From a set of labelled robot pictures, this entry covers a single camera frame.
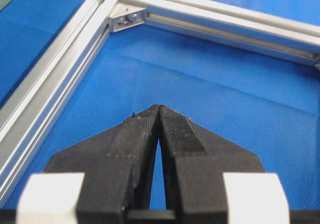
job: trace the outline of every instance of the white block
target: white block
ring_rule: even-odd
[[[20,197],[17,224],[77,224],[76,206],[84,173],[32,175]]]
[[[273,173],[224,173],[228,224],[290,224],[289,206]]]

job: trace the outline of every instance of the screw head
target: screw head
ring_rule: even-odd
[[[129,15],[129,20],[131,20],[132,22],[135,22],[135,21],[137,21],[137,19],[138,19],[138,15],[137,14],[131,14],[131,15]]]

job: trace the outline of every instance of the aluminum frame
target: aluminum frame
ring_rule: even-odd
[[[126,26],[119,5],[144,16]],[[85,0],[0,110],[0,207],[114,26],[138,24],[320,68],[318,26],[208,0]]]

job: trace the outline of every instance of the gripper jaw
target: gripper jaw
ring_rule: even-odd
[[[79,223],[125,223],[128,209],[149,207],[158,139],[166,205],[181,223],[226,223],[223,172],[264,172],[253,153],[163,105],[57,153],[45,170],[85,173]]]

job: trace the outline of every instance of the blue surface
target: blue surface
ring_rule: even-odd
[[[0,12],[2,102],[82,1],[14,0]],[[320,0],[214,1],[320,25]],[[291,209],[320,209],[320,73],[146,26],[110,36],[5,207],[52,154],[155,103],[256,153]],[[152,209],[165,208],[159,156]]]

